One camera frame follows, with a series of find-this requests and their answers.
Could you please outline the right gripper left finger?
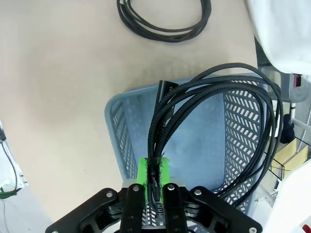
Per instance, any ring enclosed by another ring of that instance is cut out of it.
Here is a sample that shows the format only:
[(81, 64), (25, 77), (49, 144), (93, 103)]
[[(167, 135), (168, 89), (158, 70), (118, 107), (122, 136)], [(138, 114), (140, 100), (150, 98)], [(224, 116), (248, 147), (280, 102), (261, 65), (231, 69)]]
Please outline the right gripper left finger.
[(119, 192), (104, 188), (48, 226), (47, 233), (139, 233), (145, 210), (147, 159), (138, 163), (136, 179)]

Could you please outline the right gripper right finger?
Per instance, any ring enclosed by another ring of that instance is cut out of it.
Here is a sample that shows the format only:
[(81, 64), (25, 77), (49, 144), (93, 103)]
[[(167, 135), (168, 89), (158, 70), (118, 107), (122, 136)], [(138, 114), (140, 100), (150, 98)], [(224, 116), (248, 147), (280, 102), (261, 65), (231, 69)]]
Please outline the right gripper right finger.
[(172, 182), (169, 160), (161, 158), (165, 225), (168, 233), (261, 233), (262, 226), (203, 186), (187, 190)]

